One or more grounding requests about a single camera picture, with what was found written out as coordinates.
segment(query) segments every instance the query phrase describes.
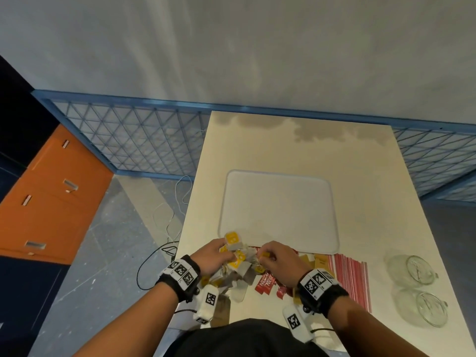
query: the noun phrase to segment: orange cabinet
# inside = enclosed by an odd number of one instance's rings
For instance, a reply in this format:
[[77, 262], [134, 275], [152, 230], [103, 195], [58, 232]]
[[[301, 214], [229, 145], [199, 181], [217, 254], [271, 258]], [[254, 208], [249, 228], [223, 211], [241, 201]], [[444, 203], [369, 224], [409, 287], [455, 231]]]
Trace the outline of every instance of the orange cabinet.
[[70, 264], [112, 172], [62, 125], [0, 203], [0, 255]]

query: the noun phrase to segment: floor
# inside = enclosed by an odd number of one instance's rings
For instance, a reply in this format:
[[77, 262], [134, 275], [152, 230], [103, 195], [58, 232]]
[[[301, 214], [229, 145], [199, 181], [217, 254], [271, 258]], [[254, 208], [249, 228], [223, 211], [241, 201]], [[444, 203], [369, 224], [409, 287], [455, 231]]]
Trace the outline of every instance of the floor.
[[[147, 185], [148, 204], [141, 204], [134, 187]], [[136, 285], [139, 265], [167, 241], [165, 227], [175, 237], [185, 219], [191, 188], [175, 181], [115, 177], [104, 196], [80, 250], [33, 345], [30, 356], [70, 356], [145, 292]], [[476, 338], [476, 208], [443, 203], [424, 204], [440, 254], [470, 329]], [[154, 254], [140, 271], [139, 283], [150, 287], [167, 265]], [[154, 356], [161, 356], [178, 331], [167, 330]], [[330, 351], [330, 356], [347, 354]]]

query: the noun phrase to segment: forearm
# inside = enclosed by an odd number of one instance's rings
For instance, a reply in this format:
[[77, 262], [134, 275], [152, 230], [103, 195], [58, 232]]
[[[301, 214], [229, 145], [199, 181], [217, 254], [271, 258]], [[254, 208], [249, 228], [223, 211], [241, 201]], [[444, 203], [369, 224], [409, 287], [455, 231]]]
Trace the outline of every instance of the forearm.
[[426, 356], [349, 297], [339, 297], [327, 318], [352, 357]]
[[173, 289], [158, 283], [87, 342], [76, 356], [152, 356], [178, 303]]

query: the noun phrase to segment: table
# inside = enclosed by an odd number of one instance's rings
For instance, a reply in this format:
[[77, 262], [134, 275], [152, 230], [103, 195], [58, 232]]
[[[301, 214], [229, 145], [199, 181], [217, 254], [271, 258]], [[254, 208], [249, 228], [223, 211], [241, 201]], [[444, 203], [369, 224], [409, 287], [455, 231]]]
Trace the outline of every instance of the table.
[[[329, 180], [340, 253], [368, 263], [372, 314], [430, 356], [476, 355], [390, 126], [212, 112], [179, 256], [218, 237], [226, 176], [232, 169]], [[448, 303], [449, 320], [443, 328], [414, 327], [397, 313], [391, 297], [396, 287], [384, 263], [392, 251], [421, 256], [438, 273], [439, 279], [423, 289]], [[230, 322], [265, 318], [286, 326], [282, 308], [287, 303], [290, 299], [281, 301], [273, 292], [260, 295], [248, 288], [242, 303], [232, 301]], [[316, 323], [329, 326], [322, 316]], [[318, 344], [344, 350], [332, 332], [322, 336]]]

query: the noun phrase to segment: qr code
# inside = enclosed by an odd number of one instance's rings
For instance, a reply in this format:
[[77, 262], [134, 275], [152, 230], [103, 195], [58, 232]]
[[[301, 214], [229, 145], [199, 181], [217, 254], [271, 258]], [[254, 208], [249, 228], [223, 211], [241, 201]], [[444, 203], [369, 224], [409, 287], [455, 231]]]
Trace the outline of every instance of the qr code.
[[187, 272], [185, 276], [182, 277], [183, 281], [187, 284], [187, 286], [190, 285], [190, 283], [193, 282], [194, 277], [190, 272]]
[[175, 268], [175, 271], [179, 276], [183, 276], [185, 272], [187, 271], [187, 268], [181, 264], [177, 268]]
[[307, 281], [304, 288], [306, 288], [310, 294], [314, 294], [314, 292], [316, 291], [316, 289], [319, 288], [319, 286], [312, 279], [310, 279]]
[[203, 319], [203, 318], [201, 318], [201, 317], [198, 317], [198, 318], [196, 319], [196, 321], [199, 322], [199, 323], [201, 323], [201, 324], [203, 324], [203, 325], [205, 325], [205, 324], [208, 323], [207, 320], [205, 320], [205, 319]]
[[207, 293], [207, 298], [205, 299], [205, 303], [211, 304], [212, 306], [215, 305], [215, 300], [217, 297], [214, 294]]
[[289, 325], [291, 326], [291, 329], [295, 329], [301, 325], [298, 317], [295, 314], [289, 316], [287, 319], [288, 319]]
[[318, 282], [318, 285], [323, 284], [324, 282], [327, 281], [326, 277], [324, 277], [320, 272], [316, 273], [314, 276], [312, 276], [312, 279]]
[[327, 271], [323, 271], [322, 274], [324, 275], [324, 277], [326, 277], [328, 280], [333, 280], [334, 277], [331, 276], [331, 274]]

